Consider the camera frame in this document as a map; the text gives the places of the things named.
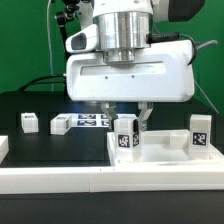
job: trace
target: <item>white platform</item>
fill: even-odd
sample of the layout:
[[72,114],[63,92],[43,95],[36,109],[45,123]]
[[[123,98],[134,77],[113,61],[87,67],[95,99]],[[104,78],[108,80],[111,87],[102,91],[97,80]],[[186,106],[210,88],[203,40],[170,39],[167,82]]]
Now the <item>white platform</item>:
[[[173,133],[181,138],[175,147],[175,143],[171,143],[171,135]],[[224,155],[220,153],[213,145],[206,151],[201,151],[201,157],[204,158],[203,153],[208,154],[208,160],[192,159],[189,154],[189,131],[188,130],[172,130],[172,131],[147,131],[141,133],[141,150],[142,154],[138,161],[130,163],[120,161],[116,158],[115,136],[114,133],[108,133],[108,153],[112,166],[121,167],[142,167],[142,166],[182,166],[182,165],[224,165]]]
[[[189,160],[187,147],[168,147],[169,131],[162,137],[157,134],[143,134],[148,144],[154,141],[153,147],[144,141],[136,163],[115,159],[116,166],[111,167],[2,168],[0,194],[224,190],[224,157],[217,149],[210,147],[208,160]],[[108,135],[108,147],[112,147],[113,133]]]

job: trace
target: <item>black and white pattern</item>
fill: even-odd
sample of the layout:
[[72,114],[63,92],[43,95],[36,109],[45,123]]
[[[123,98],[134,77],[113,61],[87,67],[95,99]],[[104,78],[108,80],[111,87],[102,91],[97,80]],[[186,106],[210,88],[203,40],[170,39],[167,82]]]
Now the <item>black and white pattern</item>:
[[65,128],[66,128],[66,130],[70,128],[69,120],[66,121],[66,127]]
[[101,119],[102,120],[107,119],[107,116],[105,114],[101,114]]
[[133,135],[133,147],[139,145],[139,133]]
[[79,114],[78,119],[85,119],[85,120],[96,119],[96,114]]
[[194,146],[207,146],[207,133],[193,132],[192,144]]
[[130,148],[129,135],[118,135],[118,146],[121,148]]
[[78,121],[78,126],[96,126],[96,121]]
[[101,121],[103,127],[109,127],[109,121]]

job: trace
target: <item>green backdrop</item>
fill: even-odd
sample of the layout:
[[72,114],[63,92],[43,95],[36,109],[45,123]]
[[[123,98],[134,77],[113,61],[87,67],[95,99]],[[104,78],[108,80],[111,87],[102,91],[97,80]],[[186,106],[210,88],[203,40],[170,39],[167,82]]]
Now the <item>green backdrop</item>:
[[[0,92],[17,90],[21,85],[40,76],[50,75],[47,42],[48,0],[0,1]],[[51,4],[51,35],[53,46],[54,73],[65,72],[65,59],[61,36],[54,15],[63,10],[63,4],[56,0]],[[189,22],[160,23],[161,32],[179,31],[195,40],[216,39],[217,47],[199,52],[194,63],[195,79],[211,101],[224,114],[224,0],[207,0],[205,7]],[[74,21],[68,32],[79,29]],[[30,90],[42,90],[32,87]],[[195,97],[205,104],[207,101],[197,90]]]

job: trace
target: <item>table surface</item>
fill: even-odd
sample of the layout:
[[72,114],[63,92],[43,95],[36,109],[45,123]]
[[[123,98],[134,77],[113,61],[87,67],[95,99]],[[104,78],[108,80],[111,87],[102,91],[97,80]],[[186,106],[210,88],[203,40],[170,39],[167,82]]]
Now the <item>table surface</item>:
[[[0,94],[0,135],[9,136],[7,167],[109,166],[107,128],[72,128],[65,136],[50,135],[58,113],[102,113],[100,104],[71,102],[63,93]],[[38,134],[25,135],[20,114],[36,112]],[[119,103],[118,113],[139,111],[135,103]],[[224,152],[224,119],[195,99],[155,103],[149,130],[189,129],[191,114],[210,114],[211,142]],[[2,223],[223,223],[224,191],[111,192],[0,195]]]

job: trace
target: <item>white cube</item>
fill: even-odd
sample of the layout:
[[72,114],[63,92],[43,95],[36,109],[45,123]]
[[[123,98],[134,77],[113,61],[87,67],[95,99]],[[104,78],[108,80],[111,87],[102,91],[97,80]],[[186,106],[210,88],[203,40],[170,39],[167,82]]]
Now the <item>white cube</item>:
[[116,159],[135,162],[141,157],[139,132],[134,130],[136,118],[119,118],[114,121]]
[[59,114],[51,120],[51,134],[64,135],[72,127],[72,116],[69,114]]
[[209,159],[212,117],[192,115],[190,120],[189,157]]
[[134,120],[136,118],[122,117],[114,121],[114,132],[133,134],[134,133]]
[[24,133],[39,132],[38,119],[35,113],[22,113],[21,123]]

